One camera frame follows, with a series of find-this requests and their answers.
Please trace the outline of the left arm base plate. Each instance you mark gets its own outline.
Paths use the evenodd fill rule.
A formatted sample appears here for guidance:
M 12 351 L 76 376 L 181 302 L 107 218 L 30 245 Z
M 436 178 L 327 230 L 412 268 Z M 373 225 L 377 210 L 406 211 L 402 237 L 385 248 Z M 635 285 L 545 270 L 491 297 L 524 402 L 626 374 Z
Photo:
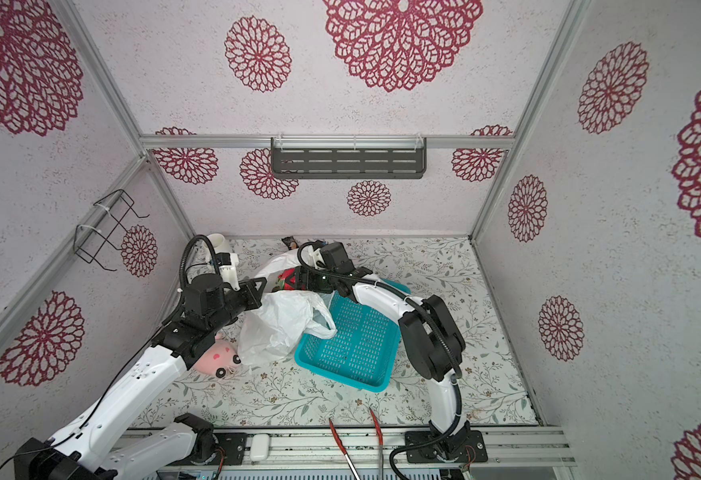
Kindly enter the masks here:
M 247 441 L 246 433 L 215 433 L 214 440 L 202 440 L 200 447 L 195 447 L 189 456 L 170 463 L 170 466 L 239 466 L 244 463 Z

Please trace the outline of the white plastic bag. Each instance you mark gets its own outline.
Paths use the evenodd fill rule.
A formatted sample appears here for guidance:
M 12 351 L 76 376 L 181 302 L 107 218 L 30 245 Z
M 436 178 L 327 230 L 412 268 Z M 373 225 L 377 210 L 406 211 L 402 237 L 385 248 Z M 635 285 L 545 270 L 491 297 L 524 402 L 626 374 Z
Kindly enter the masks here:
M 244 312 L 238 336 L 238 357 L 246 367 L 267 364 L 286 358 L 308 334 L 320 340 L 338 333 L 330 309 L 318 293 L 304 290 L 272 292 L 270 281 L 276 274 L 300 266 L 306 256 L 296 250 L 270 258 L 256 276 L 266 278 L 262 306 Z

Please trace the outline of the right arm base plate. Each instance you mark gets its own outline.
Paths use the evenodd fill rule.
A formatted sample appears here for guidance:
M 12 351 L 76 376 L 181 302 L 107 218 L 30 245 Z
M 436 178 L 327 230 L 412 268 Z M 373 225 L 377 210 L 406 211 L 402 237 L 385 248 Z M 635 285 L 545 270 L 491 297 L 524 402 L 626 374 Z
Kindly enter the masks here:
M 434 445 L 408 450 L 406 456 L 412 464 L 486 463 L 489 460 L 482 433 L 468 427 Z

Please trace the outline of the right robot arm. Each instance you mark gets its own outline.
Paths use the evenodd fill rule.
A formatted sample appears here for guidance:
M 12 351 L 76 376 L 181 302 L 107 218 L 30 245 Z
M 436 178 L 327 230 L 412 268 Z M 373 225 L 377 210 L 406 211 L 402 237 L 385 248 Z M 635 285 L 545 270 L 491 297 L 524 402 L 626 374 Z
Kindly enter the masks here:
M 438 295 L 424 298 L 404 292 L 372 270 L 356 266 L 340 242 L 306 242 L 294 253 L 298 288 L 338 293 L 398 326 L 410 364 L 426 380 L 435 435 L 457 435 L 466 423 L 458 386 L 464 376 L 466 341 L 446 301 Z

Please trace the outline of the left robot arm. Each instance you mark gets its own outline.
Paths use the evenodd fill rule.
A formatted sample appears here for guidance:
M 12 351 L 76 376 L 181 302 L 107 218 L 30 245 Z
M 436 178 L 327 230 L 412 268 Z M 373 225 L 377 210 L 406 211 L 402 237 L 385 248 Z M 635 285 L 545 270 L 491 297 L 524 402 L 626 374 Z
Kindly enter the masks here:
M 28 440 L 12 458 L 18 479 L 142 479 L 196 455 L 212 454 L 210 423 L 184 414 L 157 434 L 121 450 L 116 442 L 172 382 L 182 377 L 216 341 L 216 334 L 246 311 L 262 305 L 266 278 L 242 280 L 232 289 L 214 273 L 182 288 L 178 306 L 162 327 L 112 380 L 102 397 L 46 441 Z

